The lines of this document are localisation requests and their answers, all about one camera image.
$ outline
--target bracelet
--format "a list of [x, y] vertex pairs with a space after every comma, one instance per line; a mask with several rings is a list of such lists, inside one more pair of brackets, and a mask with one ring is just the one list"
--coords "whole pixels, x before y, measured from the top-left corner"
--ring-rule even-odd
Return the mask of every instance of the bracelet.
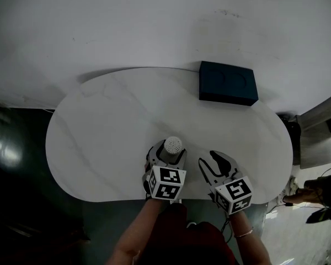
[[245, 233], [245, 234], [243, 234], [243, 235], [240, 235], [240, 236], [234, 236], [234, 237], [237, 239], [237, 238], [240, 238], [240, 237], [245, 237], [245, 236], [247, 236], [247, 235], [250, 235], [250, 234], [253, 232], [253, 229], [254, 229], [254, 228], [252, 228], [250, 231], [248, 231], [247, 233]]

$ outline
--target dark blue box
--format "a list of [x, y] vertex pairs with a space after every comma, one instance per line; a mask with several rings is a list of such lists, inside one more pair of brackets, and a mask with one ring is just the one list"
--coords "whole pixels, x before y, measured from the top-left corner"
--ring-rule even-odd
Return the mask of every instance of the dark blue box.
[[251, 106], [257, 100], [253, 70], [212, 62], [201, 62], [200, 100]]

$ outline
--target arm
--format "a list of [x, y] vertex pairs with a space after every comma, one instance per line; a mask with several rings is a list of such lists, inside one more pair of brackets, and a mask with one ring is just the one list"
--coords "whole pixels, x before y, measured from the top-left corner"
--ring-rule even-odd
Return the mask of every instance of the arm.
[[161, 200], [146, 201], [141, 212], [120, 237], [106, 265], [132, 264], [132, 259], [146, 247], [161, 206]]
[[[244, 235], [252, 226], [244, 211], [229, 216], [235, 236]], [[270, 265], [270, 256], [261, 240], [252, 232], [237, 238], [239, 251], [244, 265]]]

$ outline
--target white table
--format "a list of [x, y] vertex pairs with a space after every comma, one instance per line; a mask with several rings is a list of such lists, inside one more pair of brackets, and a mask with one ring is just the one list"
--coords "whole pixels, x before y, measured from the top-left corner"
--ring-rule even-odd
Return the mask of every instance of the white table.
[[124, 70], [82, 84], [49, 123], [46, 155], [54, 179], [90, 202], [144, 199], [146, 153], [174, 135], [188, 151], [180, 198], [209, 199], [197, 161], [212, 161], [210, 150], [238, 162], [254, 187], [253, 203], [275, 198], [292, 168], [284, 124], [260, 101], [246, 107], [200, 101], [198, 94], [197, 72], [171, 68]]

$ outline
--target person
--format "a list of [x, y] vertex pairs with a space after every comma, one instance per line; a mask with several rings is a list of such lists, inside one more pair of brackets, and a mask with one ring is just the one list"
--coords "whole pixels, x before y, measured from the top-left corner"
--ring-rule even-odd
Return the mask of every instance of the person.
[[[153, 198], [146, 201], [106, 265], [237, 264], [220, 230], [208, 222], [187, 227], [187, 209], [180, 203], [170, 204], [159, 214], [162, 203]], [[234, 213], [229, 220], [243, 264], [270, 264], [269, 254], [245, 213]]]
[[280, 204], [299, 204], [303, 202], [317, 203], [331, 207], [331, 175], [319, 177], [304, 182], [304, 188], [299, 188], [295, 177], [291, 177], [289, 186], [277, 198]]

